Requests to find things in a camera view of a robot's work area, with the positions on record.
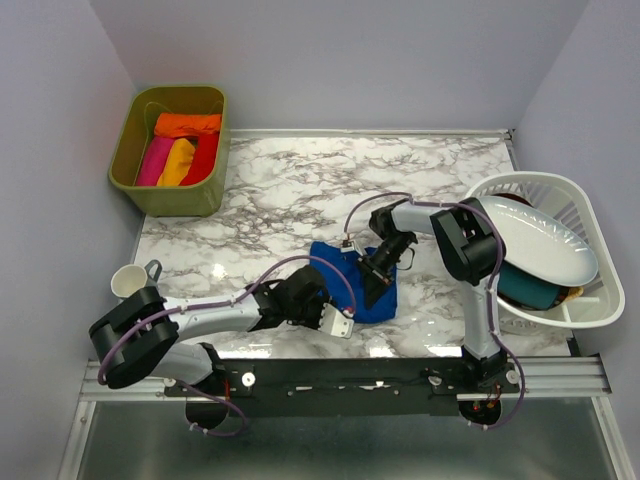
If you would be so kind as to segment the olive green plastic bin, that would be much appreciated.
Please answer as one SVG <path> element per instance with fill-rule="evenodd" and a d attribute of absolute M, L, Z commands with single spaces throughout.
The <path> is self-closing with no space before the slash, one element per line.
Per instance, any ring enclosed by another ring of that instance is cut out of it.
<path fill-rule="evenodd" d="M 143 157 L 162 113 L 221 116 L 215 165 L 195 185 L 146 187 L 136 184 Z M 225 193 L 230 150 L 227 99 L 213 85 L 163 85 L 141 91 L 132 101 L 109 167 L 112 185 L 152 217 L 208 217 L 219 210 Z"/>

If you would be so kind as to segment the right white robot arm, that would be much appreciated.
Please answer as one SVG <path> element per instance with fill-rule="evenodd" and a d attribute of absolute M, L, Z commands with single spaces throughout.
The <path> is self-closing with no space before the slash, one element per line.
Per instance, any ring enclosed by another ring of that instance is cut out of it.
<path fill-rule="evenodd" d="M 434 236 L 445 269 L 460 282 L 465 320 L 462 384 L 474 392 L 499 381 L 524 387 L 521 362 L 504 345 L 498 327 L 497 283 L 506 246 L 480 201 L 400 200 L 374 210 L 369 228 L 382 243 L 358 259 L 365 306 L 372 307 L 394 283 L 391 270 L 417 242 L 416 235 Z"/>

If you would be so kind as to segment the blue printed t shirt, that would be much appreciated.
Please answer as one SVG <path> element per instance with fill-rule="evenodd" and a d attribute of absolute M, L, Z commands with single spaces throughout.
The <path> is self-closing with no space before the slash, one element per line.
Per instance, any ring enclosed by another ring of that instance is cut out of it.
<path fill-rule="evenodd" d="M 356 300 L 356 310 L 353 316 L 356 323 L 374 325 L 396 317 L 398 298 L 397 284 L 395 282 L 371 308 L 365 306 L 365 290 L 360 271 L 356 265 L 358 258 L 356 252 L 342 253 L 338 247 L 331 246 L 325 242 L 314 241 L 311 243 L 309 255 L 332 264 L 349 282 Z M 351 296 L 344 282 L 334 270 L 319 260 L 310 260 L 309 264 L 323 275 L 326 289 L 339 309 L 344 310 L 348 307 L 353 307 Z"/>

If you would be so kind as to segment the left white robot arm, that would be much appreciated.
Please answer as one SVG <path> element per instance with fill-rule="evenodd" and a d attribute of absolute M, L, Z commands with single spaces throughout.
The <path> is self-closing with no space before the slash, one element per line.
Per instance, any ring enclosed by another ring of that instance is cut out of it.
<path fill-rule="evenodd" d="M 283 323 L 330 333 L 338 315 L 322 274 L 305 265 L 287 278 L 261 277 L 235 294 L 209 299 L 165 298 L 155 286 L 143 287 L 96 321 L 89 336 L 101 385 L 121 389 L 164 376 L 209 395 L 220 387 L 223 368 L 212 347 L 188 340 Z"/>

